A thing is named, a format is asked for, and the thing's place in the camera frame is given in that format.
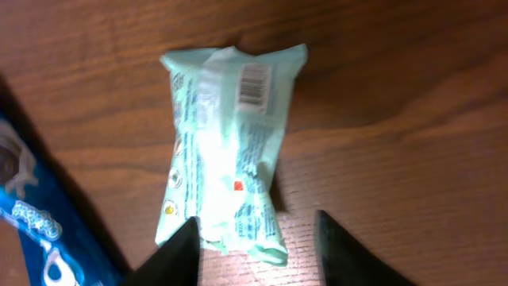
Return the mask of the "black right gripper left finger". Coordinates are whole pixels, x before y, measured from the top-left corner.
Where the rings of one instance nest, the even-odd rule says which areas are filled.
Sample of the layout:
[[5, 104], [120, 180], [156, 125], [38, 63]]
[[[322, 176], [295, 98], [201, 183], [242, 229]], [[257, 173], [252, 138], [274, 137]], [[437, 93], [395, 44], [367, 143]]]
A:
[[189, 218], [120, 286], [197, 286], [201, 256], [198, 221]]

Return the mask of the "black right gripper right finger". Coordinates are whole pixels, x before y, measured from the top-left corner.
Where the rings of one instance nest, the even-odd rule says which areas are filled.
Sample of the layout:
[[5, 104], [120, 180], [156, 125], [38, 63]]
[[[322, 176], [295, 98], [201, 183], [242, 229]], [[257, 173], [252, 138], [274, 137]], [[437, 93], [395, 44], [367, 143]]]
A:
[[415, 286], [355, 239], [324, 210], [315, 215], [315, 250], [325, 286]]

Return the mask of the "blue snack bar wrapper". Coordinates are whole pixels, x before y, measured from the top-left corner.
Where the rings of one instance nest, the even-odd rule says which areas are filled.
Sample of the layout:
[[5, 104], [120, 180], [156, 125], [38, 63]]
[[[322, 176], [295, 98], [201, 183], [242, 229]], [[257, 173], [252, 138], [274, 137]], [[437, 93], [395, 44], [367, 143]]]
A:
[[117, 285], [121, 274], [55, 173], [1, 116], [1, 218], [18, 230], [32, 285]]

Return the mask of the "teal packet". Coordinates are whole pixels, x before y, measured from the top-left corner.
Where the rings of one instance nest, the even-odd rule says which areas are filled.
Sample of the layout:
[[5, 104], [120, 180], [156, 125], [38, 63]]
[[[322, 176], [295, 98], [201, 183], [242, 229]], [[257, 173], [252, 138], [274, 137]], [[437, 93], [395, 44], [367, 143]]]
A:
[[196, 218], [203, 249], [285, 266], [270, 189], [307, 47], [258, 56], [196, 48], [160, 60], [170, 74], [175, 143], [156, 244]]

